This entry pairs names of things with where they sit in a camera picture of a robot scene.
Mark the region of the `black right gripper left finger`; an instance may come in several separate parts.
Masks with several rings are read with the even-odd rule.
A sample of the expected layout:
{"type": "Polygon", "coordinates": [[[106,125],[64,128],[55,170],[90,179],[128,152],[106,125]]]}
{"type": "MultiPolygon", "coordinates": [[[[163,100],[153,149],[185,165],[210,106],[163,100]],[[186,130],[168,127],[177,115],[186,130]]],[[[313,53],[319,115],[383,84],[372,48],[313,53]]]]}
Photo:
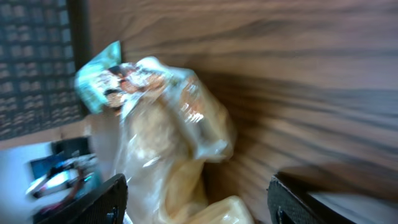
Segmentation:
{"type": "Polygon", "coordinates": [[[42,208],[35,224],[123,224],[127,198],[126,178],[116,174],[78,199],[42,208]]]}

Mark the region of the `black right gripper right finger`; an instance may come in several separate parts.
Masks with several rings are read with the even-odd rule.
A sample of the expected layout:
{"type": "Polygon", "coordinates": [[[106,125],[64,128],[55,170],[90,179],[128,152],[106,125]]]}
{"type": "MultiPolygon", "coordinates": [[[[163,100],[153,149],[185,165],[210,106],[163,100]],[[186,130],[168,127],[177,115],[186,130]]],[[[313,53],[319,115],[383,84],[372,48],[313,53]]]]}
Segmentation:
{"type": "Polygon", "coordinates": [[[267,205],[273,224],[353,224],[308,191],[312,187],[284,174],[272,176],[267,189],[267,205]]]}

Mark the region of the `beige snack bag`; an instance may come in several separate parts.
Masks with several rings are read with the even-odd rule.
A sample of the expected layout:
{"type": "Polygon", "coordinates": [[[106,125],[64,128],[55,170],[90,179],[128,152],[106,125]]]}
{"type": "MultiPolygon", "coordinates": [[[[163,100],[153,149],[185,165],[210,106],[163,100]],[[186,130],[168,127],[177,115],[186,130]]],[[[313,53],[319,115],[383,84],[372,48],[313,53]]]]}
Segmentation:
{"type": "Polygon", "coordinates": [[[236,131],[226,108],[195,72],[154,57],[105,72],[120,106],[114,171],[127,181],[131,223],[252,223],[244,202],[210,203],[205,164],[233,155],[236,131]]]}

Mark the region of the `teal wrapper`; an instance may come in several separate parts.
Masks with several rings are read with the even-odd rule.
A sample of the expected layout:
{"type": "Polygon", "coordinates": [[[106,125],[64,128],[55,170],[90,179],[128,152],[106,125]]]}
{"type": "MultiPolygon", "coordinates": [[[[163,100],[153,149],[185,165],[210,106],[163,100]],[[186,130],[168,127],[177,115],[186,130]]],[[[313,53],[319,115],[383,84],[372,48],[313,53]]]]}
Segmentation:
{"type": "Polygon", "coordinates": [[[106,97],[103,95],[101,74],[121,63],[121,43],[115,41],[82,66],[75,75],[75,90],[80,100],[93,114],[103,111],[106,97]]]}

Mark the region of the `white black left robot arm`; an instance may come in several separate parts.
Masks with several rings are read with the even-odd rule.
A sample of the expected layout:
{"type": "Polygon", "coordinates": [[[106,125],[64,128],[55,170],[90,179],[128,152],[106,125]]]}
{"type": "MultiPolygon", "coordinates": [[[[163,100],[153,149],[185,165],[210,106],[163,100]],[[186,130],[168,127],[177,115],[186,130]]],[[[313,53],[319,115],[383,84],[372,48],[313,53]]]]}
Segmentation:
{"type": "Polygon", "coordinates": [[[87,137],[17,146],[1,151],[1,224],[36,223],[75,189],[79,173],[67,169],[48,176],[53,168],[74,159],[90,160],[78,199],[102,183],[87,137]]]}

